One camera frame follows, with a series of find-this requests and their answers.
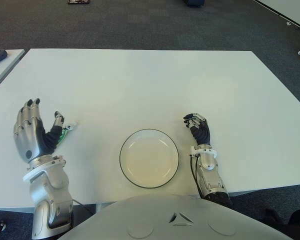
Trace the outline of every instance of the metallic forearm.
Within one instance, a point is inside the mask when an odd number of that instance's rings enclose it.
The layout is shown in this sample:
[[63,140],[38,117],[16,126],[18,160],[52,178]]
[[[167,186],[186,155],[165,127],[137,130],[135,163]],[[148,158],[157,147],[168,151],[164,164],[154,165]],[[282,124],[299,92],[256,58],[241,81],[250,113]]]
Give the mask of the metallic forearm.
[[69,180],[63,170],[62,156],[44,155],[30,162],[31,171],[23,177],[30,181],[35,204],[32,239],[43,239],[70,229],[73,210]]
[[202,198],[232,207],[227,189],[218,173],[217,152],[208,144],[191,147],[191,156],[197,157],[196,179]]

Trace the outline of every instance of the black object on floor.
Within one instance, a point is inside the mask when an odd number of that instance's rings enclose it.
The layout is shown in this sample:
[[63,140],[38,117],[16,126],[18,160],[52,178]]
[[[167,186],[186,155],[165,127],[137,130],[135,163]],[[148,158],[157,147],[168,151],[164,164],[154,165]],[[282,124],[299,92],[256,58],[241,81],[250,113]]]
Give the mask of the black object on floor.
[[[88,204],[86,208],[96,213],[96,205]],[[90,212],[80,205],[73,206],[73,227],[91,217]],[[5,230],[0,234],[0,240],[31,240],[33,213],[0,210],[0,221],[6,224]]]
[[300,210],[300,185],[254,191],[231,200],[235,211],[250,218],[263,219],[266,209],[273,209],[282,223],[288,224],[291,215]]
[[68,0],[68,4],[89,4],[90,0]]
[[205,4],[205,0],[184,0],[188,6],[201,7]]
[[259,221],[294,240],[300,240],[300,210],[295,211],[291,215],[288,224],[283,224],[278,214],[273,209],[266,209],[266,217]]

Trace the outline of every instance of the white tabletop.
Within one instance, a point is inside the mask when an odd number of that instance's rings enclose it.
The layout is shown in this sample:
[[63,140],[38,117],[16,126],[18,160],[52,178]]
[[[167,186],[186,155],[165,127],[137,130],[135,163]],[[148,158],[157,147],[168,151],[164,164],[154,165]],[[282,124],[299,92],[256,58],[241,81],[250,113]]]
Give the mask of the white tabletop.
[[19,58],[25,53],[23,49],[6,50],[7,56],[0,61],[0,82],[9,73],[9,71],[15,66]]
[[[55,110],[78,122],[55,153],[84,204],[197,195],[196,142],[183,123],[193,112],[208,120],[229,192],[300,184],[300,103],[251,51],[31,49],[0,85],[0,208],[33,207],[13,126],[36,97],[46,129]],[[156,189],[130,183],[119,164],[126,138],[147,128],[169,135],[180,157],[176,175]]]

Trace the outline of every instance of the plate rim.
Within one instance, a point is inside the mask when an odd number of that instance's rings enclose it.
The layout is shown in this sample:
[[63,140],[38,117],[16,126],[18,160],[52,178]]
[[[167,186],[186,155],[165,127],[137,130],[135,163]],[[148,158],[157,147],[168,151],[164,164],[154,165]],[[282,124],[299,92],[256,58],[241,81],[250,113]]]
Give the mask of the plate rim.
[[[166,135],[166,136],[173,142],[173,144],[174,144],[174,146],[175,146],[175,149],[176,149],[176,153],[177,153],[177,155],[178,155],[178,163],[177,163],[177,166],[176,166],[176,169],[175,169],[174,174],[172,175],[172,177],[171,177],[168,181],[166,181],[165,183],[163,183],[163,184],[161,184],[161,185],[159,185],[159,186],[146,187],[146,186],[140,186],[140,185],[134,183],[133,181],[131,181],[131,180],[126,176],[126,174],[125,174],[125,172],[124,172],[124,170],[123,170],[123,168],[122,168],[122,166],[121,166],[121,152],[122,152],[122,148],[124,147],[126,141],[127,141],[132,135],[134,135],[134,134],[136,134],[136,133],[138,133],[138,132],[141,132],[141,131],[143,131],[143,130],[154,130],[154,131],[158,131],[158,132],[163,133],[164,135]],[[157,189],[157,188],[162,187],[163,185],[166,185],[166,184],[167,184],[168,182],[170,182],[170,181],[174,178],[174,176],[176,175],[176,173],[177,173],[177,171],[178,171],[178,168],[179,168],[179,163],[180,163],[180,155],[179,155],[179,151],[178,151],[178,148],[177,148],[176,143],[172,140],[172,138],[171,138],[168,134],[166,134],[165,132],[160,131],[160,130],[158,130],[158,129],[154,129],[154,128],[144,128],[144,129],[140,129],[140,130],[135,131],[134,133],[132,133],[132,134],[131,134],[130,136],[128,136],[128,137],[126,138],[126,140],[123,142],[123,144],[122,144],[122,146],[121,146],[121,149],[120,149],[120,154],[119,154],[119,164],[120,164],[121,172],[123,173],[123,175],[125,176],[125,178],[128,179],[128,181],[129,181],[130,183],[132,183],[133,185],[135,185],[135,186],[137,186],[137,187],[140,187],[140,188],[143,188],[143,189]]]

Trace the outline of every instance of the gray carpet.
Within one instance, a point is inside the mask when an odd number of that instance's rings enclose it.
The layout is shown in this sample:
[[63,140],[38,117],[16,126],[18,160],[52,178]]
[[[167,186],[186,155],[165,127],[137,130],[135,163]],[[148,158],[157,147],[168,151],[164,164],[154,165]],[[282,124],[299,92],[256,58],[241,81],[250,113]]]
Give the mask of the gray carpet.
[[231,197],[233,209],[253,219],[265,217],[265,209],[277,211],[284,224],[300,209],[300,185],[264,189]]
[[[86,207],[94,214],[96,205],[89,204]],[[79,205],[73,207],[73,227],[91,217],[86,209]],[[2,211],[0,210],[0,222],[4,221],[6,228],[0,234],[0,240],[31,240],[33,213]]]
[[253,51],[300,101],[300,30],[253,0],[0,0],[0,48]]

